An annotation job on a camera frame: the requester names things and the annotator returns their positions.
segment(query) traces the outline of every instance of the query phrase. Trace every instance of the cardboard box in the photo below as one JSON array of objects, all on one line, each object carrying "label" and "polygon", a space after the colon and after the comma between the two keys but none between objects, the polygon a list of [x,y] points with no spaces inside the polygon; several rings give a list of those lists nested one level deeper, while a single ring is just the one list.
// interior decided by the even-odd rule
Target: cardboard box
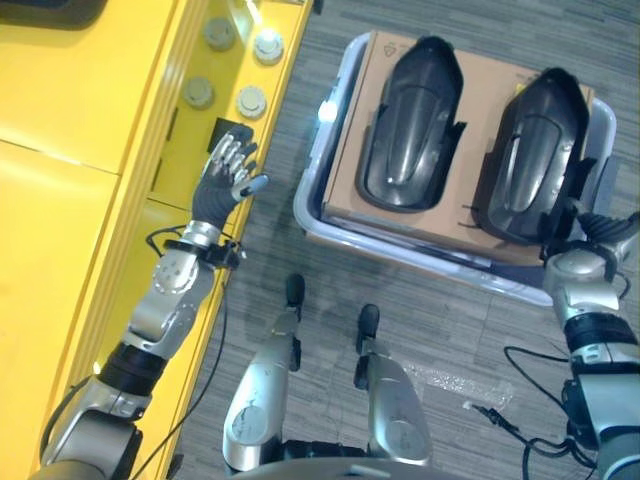
[{"label": "cardboard box", "polygon": [[[538,72],[455,50],[464,75],[456,121],[466,122],[440,202],[420,213],[395,213],[367,203],[355,186],[368,126],[387,77],[416,39],[372,32],[345,118],[323,200],[323,219],[342,227],[362,225],[399,235],[412,245],[435,244],[489,259],[536,265],[540,248],[505,242],[474,224],[470,208],[485,155],[492,151],[502,113]],[[594,92],[581,86],[587,105]]]}]

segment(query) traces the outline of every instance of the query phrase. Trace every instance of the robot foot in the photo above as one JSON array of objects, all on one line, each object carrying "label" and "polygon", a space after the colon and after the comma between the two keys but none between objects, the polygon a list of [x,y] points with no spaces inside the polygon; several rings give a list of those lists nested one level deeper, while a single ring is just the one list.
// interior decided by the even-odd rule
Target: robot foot
[{"label": "robot foot", "polygon": [[362,307],[358,317],[358,336],[356,337],[356,351],[360,355],[362,355],[365,338],[376,338],[378,323],[380,323],[380,309],[372,303]]},{"label": "robot foot", "polygon": [[295,309],[298,320],[301,319],[302,304],[304,303],[304,277],[299,273],[292,273],[287,277],[287,308]]}]

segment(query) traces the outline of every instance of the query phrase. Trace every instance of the gray carpet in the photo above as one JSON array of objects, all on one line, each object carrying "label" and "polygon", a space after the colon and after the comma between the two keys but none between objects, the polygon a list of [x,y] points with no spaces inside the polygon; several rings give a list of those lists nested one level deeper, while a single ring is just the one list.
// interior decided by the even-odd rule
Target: gray carpet
[{"label": "gray carpet", "polygon": [[[289,272],[307,280],[300,327],[302,368],[291,376],[285,438],[340,441],[364,447],[367,397],[352,387],[356,318],[364,303],[382,311],[379,338],[407,368],[423,401],[443,469],[474,479],[520,478],[521,446],[466,400],[499,406],[527,436],[563,437],[562,412],[513,370],[502,347],[566,351],[550,310],[531,307],[447,279],[389,266],[315,245],[292,215],[316,120],[349,41],[371,29],[439,35],[456,48],[524,66],[562,66],[616,112],[615,155],[621,162],[612,212],[638,208],[637,1],[554,0],[326,0],[310,19],[266,170],[270,188],[255,202],[244,243],[248,259],[228,292],[229,331],[220,368],[205,400],[182,432],[180,479],[224,477],[222,425],[235,387],[283,305]],[[625,265],[633,288],[623,311],[638,326],[638,261]],[[218,348],[220,322],[196,392]],[[523,360],[542,384],[559,393],[566,365]],[[533,479],[581,479],[572,460],[533,456]]]}]

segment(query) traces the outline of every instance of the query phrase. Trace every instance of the round button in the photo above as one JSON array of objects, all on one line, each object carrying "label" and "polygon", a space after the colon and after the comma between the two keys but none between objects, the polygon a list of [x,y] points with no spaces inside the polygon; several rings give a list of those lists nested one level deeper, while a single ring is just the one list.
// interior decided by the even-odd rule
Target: round button
[{"label": "round button", "polygon": [[209,46],[218,51],[229,50],[236,38],[233,25],[223,17],[209,20],[204,26],[203,33]]},{"label": "round button", "polygon": [[259,118],[267,108],[267,99],[258,87],[245,87],[236,100],[238,111],[247,118]]},{"label": "round button", "polygon": [[262,30],[253,43],[253,52],[263,65],[275,65],[284,52],[282,35],[270,28]]},{"label": "round button", "polygon": [[184,86],[182,96],[189,105],[204,110],[213,104],[213,88],[205,77],[190,78]]}]

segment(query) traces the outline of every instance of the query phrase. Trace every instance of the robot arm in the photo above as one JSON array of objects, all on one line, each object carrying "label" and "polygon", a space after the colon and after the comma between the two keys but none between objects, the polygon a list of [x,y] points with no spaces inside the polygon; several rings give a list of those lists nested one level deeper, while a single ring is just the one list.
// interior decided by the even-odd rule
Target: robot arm
[{"label": "robot arm", "polygon": [[189,334],[213,287],[215,267],[232,253],[232,244],[217,245],[227,216],[268,181],[250,176],[255,163],[245,165],[256,150],[252,135],[248,127],[234,127],[214,149],[194,194],[193,219],[178,241],[167,242],[151,286],[102,372],[66,399],[55,428],[46,432],[43,468],[34,479],[128,478],[142,440],[134,422]]},{"label": "robot arm", "polygon": [[570,350],[563,389],[569,433],[598,450],[603,480],[640,478],[640,350],[611,281],[638,236],[638,214],[578,216],[588,242],[549,258],[544,288]]}]

